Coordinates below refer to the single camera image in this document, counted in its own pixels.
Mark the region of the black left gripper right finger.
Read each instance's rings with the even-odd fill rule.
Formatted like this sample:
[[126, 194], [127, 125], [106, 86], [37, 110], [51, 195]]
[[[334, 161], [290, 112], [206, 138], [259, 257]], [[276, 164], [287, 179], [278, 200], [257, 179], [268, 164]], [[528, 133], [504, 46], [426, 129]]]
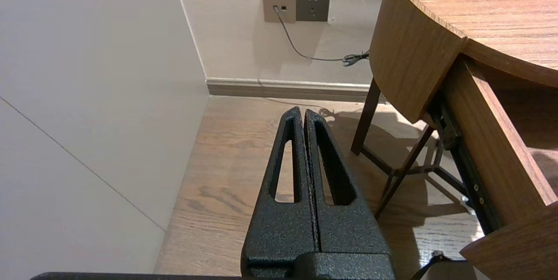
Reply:
[[305, 111], [304, 137], [318, 249], [389, 255], [389, 247], [327, 121]]

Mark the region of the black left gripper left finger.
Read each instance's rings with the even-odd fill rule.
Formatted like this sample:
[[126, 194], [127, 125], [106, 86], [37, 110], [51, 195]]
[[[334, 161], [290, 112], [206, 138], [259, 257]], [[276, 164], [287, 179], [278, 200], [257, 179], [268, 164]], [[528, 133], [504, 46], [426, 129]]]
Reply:
[[[276, 201], [277, 186], [285, 153], [292, 145], [294, 201]], [[299, 256], [317, 250], [313, 193], [309, 185], [307, 150], [299, 107], [281, 116], [252, 214], [243, 248], [241, 274], [249, 278], [279, 279], [295, 275]]]

